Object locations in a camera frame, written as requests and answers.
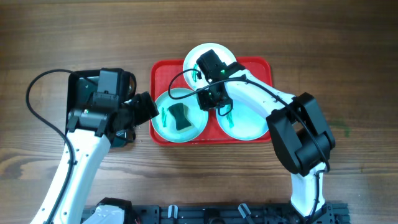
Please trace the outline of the white plate top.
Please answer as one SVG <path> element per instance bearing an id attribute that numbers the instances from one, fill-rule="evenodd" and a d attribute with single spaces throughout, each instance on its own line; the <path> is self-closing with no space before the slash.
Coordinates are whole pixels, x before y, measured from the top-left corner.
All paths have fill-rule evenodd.
<path id="1" fill-rule="evenodd" d="M 196 46 L 191 51 L 189 51 L 183 63 L 183 71 L 186 71 L 189 68 L 200 70 L 196 61 L 202 54 L 209 50 L 214 50 L 220 60 L 227 65 L 236 61 L 236 57 L 234 56 L 234 54 L 225 46 L 216 43 L 204 43 Z M 207 86 L 208 84 L 204 78 L 199 79 L 197 77 L 197 72 L 193 70 L 185 72 L 183 76 L 186 83 L 192 90 L 197 90 L 198 88 L 202 88 L 204 86 Z"/>

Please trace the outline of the green yellow sponge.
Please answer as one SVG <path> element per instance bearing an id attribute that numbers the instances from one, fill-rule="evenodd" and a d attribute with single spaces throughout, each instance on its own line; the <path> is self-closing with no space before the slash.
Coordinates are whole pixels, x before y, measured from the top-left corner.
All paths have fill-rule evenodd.
<path id="1" fill-rule="evenodd" d="M 175 119 L 175 126 L 177 131 L 182 131 L 191 126 L 186 115 L 186 106 L 183 103 L 176 103 L 168 108 L 168 111 Z"/>

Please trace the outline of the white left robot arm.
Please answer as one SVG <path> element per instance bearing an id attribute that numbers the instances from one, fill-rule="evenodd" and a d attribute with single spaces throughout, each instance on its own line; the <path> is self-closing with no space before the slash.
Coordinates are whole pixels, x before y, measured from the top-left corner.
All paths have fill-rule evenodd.
<path id="1" fill-rule="evenodd" d="M 112 147 L 136 138 L 134 129 L 159 112 L 149 92 L 137 93 L 135 75 L 121 68 L 69 71 L 65 130 L 29 111 L 65 142 L 60 164 L 32 223 L 82 223 L 99 166 Z"/>

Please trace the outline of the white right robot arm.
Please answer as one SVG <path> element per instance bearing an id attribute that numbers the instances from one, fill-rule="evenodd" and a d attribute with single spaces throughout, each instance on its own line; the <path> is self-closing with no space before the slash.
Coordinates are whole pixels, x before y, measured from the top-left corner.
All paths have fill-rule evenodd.
<path id="1" fill-rule="evenodd" d="M 312 223 L 325 201 L 322 178 L 330 171 L 335 138 L 316 99 L 309 93 L 294 96 L 276 90 L 254 77 L 238 62 L 222 62 L 214 50 L 196 61 L 199 79 L 207 86 L 197 90 L 200 109 L 220 111 L 240 101 L 264 118 L 275 154 L 292 174 L 294 209 Z"/>

